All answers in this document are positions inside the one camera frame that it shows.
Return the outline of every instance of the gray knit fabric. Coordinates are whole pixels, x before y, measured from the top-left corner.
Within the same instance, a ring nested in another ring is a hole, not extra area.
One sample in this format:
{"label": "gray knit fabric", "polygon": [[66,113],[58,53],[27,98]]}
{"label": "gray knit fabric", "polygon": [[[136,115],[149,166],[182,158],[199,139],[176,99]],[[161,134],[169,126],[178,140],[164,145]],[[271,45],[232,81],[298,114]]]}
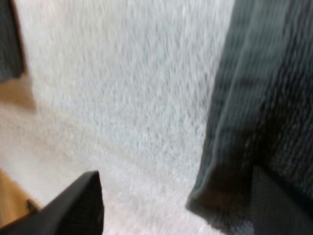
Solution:
{"label": "gray knit fabric", "polygon": [[0,82],[23,71],[21,49],[9,0],[0,0]]}
{"label": "gray knit fabric", "polygon": [[313,198],[311,0],[237,0],[187,208],[227,234],[253,234],[252,166]]}

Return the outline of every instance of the black object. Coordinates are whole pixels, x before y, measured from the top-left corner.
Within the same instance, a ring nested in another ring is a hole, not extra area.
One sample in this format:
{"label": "black object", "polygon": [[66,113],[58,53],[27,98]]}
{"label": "black object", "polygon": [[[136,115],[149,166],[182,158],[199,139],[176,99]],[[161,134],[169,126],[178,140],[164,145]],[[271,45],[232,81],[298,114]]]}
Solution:
{"label": "black object", "polygon": [[0,235],[101,235],[104,205],[99,172],[86,172],[38,213],[0,229]]}
{"label": "black object", "polygon": [[312,203],[270,170],[253,168],[251,217],[255,235],[311,235]]}
{"label": "black object", "polygon": [[313,1],[235,1],[186,205],[214,228],[254,234],[255,165],[313,202],[312,62]]}
{"label": "black object", "polygon": [[11,1],[0,0],[0,82],[19,77],[23,69]]}

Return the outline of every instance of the dark gray fabric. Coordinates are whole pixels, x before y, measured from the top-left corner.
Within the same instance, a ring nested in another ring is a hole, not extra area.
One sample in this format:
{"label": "dark gray fabric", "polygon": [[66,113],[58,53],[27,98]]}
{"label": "dark gray fabric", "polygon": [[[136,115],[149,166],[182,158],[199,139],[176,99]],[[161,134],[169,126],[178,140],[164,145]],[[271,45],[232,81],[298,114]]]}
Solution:
{"label": "dark gray fabric", "polygon": [[0,82],[23,71],[21,49],[9,0],[0,0]]}
{"label": "dark gray fabric", "polygon": [[313,198],[312,22],[311,0],[235,2],[186,205],[227,234],[253,234],[255,163]]}
{"label": "dark gray fabric", "polygon": [[310,203],[308,207],[298,205],[303,201],[306,197],[280,177],[253,168],[250,208],[255,235],[311,235],[312,207]]}

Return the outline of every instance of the white carpet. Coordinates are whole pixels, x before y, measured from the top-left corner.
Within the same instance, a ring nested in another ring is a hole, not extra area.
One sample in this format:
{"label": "white carpet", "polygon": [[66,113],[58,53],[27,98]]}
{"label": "white carpet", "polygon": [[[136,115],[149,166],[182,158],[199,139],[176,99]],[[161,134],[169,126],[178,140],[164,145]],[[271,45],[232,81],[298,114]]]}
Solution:
{"label": "white carpet", "polygon": [[0,167],[42,204],[98,169],[106,235],[219,234],[184,205],[233,0],[14,0]]}

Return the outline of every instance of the wooden floor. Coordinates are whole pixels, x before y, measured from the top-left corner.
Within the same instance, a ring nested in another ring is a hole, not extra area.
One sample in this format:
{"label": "wooden floor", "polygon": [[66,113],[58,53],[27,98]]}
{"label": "wooden floor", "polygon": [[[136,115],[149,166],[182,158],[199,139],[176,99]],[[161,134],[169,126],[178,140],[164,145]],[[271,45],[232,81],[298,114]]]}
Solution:
{"label": "wooden floor", "polygon": [[0,228],[27,215],[29,199],[31,197],[0,169]]}

